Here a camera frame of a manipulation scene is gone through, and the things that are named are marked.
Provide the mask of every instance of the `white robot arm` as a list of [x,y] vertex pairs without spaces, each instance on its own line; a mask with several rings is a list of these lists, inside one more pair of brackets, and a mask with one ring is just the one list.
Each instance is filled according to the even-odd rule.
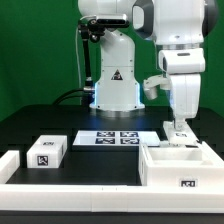
[[91,16],[92,23],[105,26],[100,37],[101,77],[95,84],[92,112],[109,117],[127,117],[144,109],[140,102],[140,88],[134,77],[135,45],[133,40],[116,28],[122,21],[131,21],[135,0],[79,0],[83,16]]
[[197,114],[199,73],[205,71],[201,44],[216,19],[215,0],[138,0],[133,7],[136,32],[153,40],[158,50],[163,75],[145,80],[144,90],[149,99],[156,98],[156,85],[168,91],[174,122],[164,122],[164,129],[170,143],[197,143],[185,119]]

